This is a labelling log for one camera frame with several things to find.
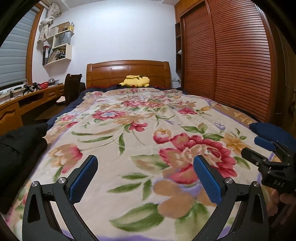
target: desk drawer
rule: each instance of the desk drawer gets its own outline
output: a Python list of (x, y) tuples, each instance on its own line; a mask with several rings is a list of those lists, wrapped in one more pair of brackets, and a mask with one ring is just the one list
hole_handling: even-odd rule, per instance
[(58, 90), (58, 95), (62, 96), (64, 94), (64, 88)]
[(47, 99), (57, 98), (57, 95), (55, 93), (55, 90), (46, 92), (46, 97), (47, 97)]
[(21, 126), (22, 118), (17, 102), (0, 109), (0, 136)]

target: sliding wardrobe door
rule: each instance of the sliding wardrobe door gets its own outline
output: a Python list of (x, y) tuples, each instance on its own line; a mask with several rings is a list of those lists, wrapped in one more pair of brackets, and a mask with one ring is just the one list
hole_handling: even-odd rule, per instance
[(207, 2), (215, 33), (214, 100), (268, 121), (276, 68), (264, 14), (251, 0)]
[(181, 18), (184, 89), (193, 95), (213, 98), (214, 48), (211, 19), (205, 2)]

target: blue gripper pad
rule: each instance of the blue gripper pad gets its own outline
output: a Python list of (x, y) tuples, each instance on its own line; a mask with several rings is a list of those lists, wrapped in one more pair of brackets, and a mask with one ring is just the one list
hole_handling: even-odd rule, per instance
[(269, 150), (269, 151), (275, 150), (274, 144), (262, 137), (255, 137), (254, 142), (256, 145), (261, 146), (266, 150)]
[(219, 181), (221, 181), (223, 177), (216, 169), (211, 168), (211, 166), (202, 155), (198, 155), (194, 158), (193, 168), (198, 178), (200, 179), (200, 182), (202, 183), (209, 199), (211, 200), (211, 202), (217, 204), (218, 206), (222, 202), (223, 191), (221, 189), (221, 185), (224, 184), (219, 184), (218, 180), (215, 179), (213, 174), (215, 174), (215, 176), (220, 175), (218, 176)]
[(66, 190), (72, 204), (81, 201), (97, 170), (98, 159), (89, 155), (83, 164), (69, 175)]

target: hand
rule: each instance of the hand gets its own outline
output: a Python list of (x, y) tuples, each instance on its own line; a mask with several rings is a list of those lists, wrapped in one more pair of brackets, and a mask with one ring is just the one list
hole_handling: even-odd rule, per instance
[(293, 209), (296, 206), (296, 197), (293, 194), (288, 194), (288, 193), (283, 193), (279, 195), (277, 190), (273, 190), (270, 195), (270, 199), (266, 204), (267, 214), (269, 217), (275, 215), (278, 212), (277, 205), (279, 201), (281, 201), (282, 203), (291, 205), (291, 207), (289, 208), (289, 210), (281, 220), (281, 224), (283, 224), (287, 220), (287, 218), (290, 216), (290, 214), (292, 213)]

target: cardboard box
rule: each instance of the cardboard box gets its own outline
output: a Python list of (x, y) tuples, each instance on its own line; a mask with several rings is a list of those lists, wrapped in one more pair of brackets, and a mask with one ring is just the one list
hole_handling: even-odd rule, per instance
[(63, 28), (68, 28), (70, 26), (70, 24), (71, 24), (70, 22), (65, 22), (65, 23), (61, 23), (55, 27), (58, 27), (58, 29), (59, 29), (58, 33), (59, 33), (59, 32), (63, 31)]
[(50, 38), (50, 37), (54, 36), (58, 32), (59, 32), (59, 28), (58, 27), (50, 28), (49, 33), (47, 35), (47, 38)]

